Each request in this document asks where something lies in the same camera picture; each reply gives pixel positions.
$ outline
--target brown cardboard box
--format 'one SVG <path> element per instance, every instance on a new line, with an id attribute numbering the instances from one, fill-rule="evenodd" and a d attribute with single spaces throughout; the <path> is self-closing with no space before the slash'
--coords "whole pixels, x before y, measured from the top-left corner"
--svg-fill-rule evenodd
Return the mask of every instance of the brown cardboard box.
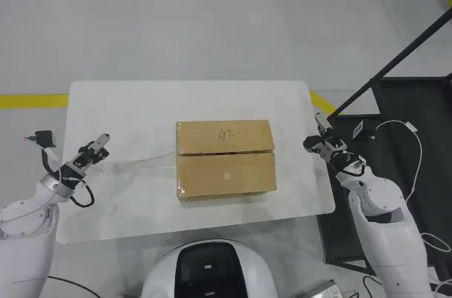
<path id="1" fill-rule="evenodd" d="M 176 194 L 181 201 L 275 191 L 267 120 L 178 122 Z"/>

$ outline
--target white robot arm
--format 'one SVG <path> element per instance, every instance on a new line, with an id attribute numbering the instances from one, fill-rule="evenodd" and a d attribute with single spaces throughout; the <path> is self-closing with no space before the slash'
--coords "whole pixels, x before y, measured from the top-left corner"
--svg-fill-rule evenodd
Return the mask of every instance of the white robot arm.
<path id="1" fill-rule="evenodd" d="M 59 220 L 57 204 L 68 202 L 86 170 L 108 156 L 104 149 L 108 141 L 109 136 L 103 134 L 82 147 L 61 167 L 62 179 L 59 171 L 50 169 L 42 152 L 49 174 L 36 184 L 36 194 L 0 209 L 0 298 L 39 297 L 51 268 Z"/>
<path id="2" fill-rule="evenodd" d="M 432 298 L 427 280 L 427 254 L 400 188 L 376 177 L 366 160 L 346 151 L 322 113 L 316 115 L 320 136 L 304 141 L 308 152 L 318 153 L 337 172 L 340 185 L 350 193 L 348 203 L 365 257 L 383 283 L 388 298 Z M 388 223 L 373 216 L 391 214 Z"/>

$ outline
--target white tabletop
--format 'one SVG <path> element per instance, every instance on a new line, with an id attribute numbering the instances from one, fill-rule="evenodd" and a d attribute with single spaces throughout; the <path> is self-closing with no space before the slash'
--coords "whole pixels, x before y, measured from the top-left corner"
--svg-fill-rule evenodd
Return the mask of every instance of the white tabletop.
<path id="1" fill-rule="evenodd" d="M 131 162 L 169 153 L 177 121 L 268 119 L 277 191 L 180 203 L 173 165 Z M 84 81 L 71 86 L 63 161 L 109 133 L 110 155 L 86 177 L 95 204 L 60 204 L 62 244 L 318 215 L 335 204 L 325 163 L 302 142 L 317 134 L 306 83 L 296 81 Z M 128 162 L 134 171 L 110 171 Z M 88 202 L 85 189 L 75 197 Z"/>

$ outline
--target floor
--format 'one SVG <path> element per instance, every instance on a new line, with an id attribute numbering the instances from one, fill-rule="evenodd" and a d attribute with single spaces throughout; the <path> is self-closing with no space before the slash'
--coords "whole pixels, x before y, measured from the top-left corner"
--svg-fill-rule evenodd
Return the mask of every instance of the floor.
<path id="1" fill-rule="evenodd" d="M 76 80 L 304 80 L 339 105 L 446 8 L 444 0 L 4 0 L 0 94 L 67 93 Z M 451 71 L 452 23 L 392 75 Z M 371 93 L 346 110 L 377 111 Z M 40 152 L 22 137 L 50 129 L 61 148 L 66 113 L 0 110 L 0 206 L 31 196 L 44 173 Z M 57 244 L 51 275 L 102 297 L 139 294 L 159 257 L 187 241 L 217 237 L 257 250 L 279 297 L 329 279 L 365 295 L 361 274 L 322 263 L 314 217 Z M 382 295 L 372 288 L 374 297 Z M 41 297 L 91 296 L 51 280 Z"/>

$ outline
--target black cable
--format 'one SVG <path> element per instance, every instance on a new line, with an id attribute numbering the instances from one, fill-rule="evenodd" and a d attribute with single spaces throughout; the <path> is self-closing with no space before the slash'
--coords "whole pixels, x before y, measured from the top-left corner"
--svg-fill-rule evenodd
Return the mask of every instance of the black cable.
<path id="1" fill-rule="evenodd" d="M 348 171 L 345 171 L 345 170 L 341 170 L 340 172 L 348 174 L 348 175 L 353 176 L 353 177 L 362 177 L 365 174 L 365 166 L 364 165 L 361 166 L 361 172 L 359 174 L 355 174 L 355 173 L 348 172 Z"/>
<path id="2" fill-rule="evenodd" d="M 70 197 L 70 200 L 72 202 L 74 202 L 75 205 L 79 206 L 80 208 L 88 208 L 95 203 L 95 196 L 93 195 L 93 191 L 90 189 L 90 186 L 85 186 L 85 188 L 90 194 L 90 199 L 91 199 L 90 203 L 88 203 L 86 205 L 82 205 L 82 204 L 78 203 L 77 200 L 75 200 L 74 196 Z"/>
<path id="3" fill-rule="evenodd" d="M 50 167 L 50 165 L 48 164 L 48 157 L 47 157 L 47 153 L 44 150 L 42 151 L 42 165 L 44 166 L 45 170 L 52 175 L 53 177 L 55 177 L 55 173 L 54 170 L 52 170 L 52 168 Z"/>
<path id="4" fill-rule="evenodd" d="M 87 287 L 85 287 L 85 286 L 83 286 L 83 285 L 77 284 L 76 282 L 70 281 L 70 280 L 68 280 L 68 279 L 61 279 L 60 277 L 50 276 L 50 275 L 48 276 L 48 278 L 49 278 L 49 279 L 56 279 L 56 280 L 60 280 L 61 282 L 67 282 L 67 283 L 69 283 L 69 284 L 76 285 L 76 286 L 82 288 L 83 290 L 92 293 L 95 297 L 101 298 L 100 295 L 98 295 L 98 294 L 95 293 L 94 291 L 90 290 L 89 288 L 87 288 Z"/>
<path id="5" fill-rule="evenodd" d="M 381 283 L 378 280 L 372 278 L 371 276 L 364 276 L 363 277 L 363 285 L 365 286 L 365 289 L 368 292 L 369 297 L 373 298 L 372 292 L 368 289 L 368 285 L 366 285 L 366 279 L 371 279 L 373 282 L 376 282 L 379 285 L 381 285 Z"/>

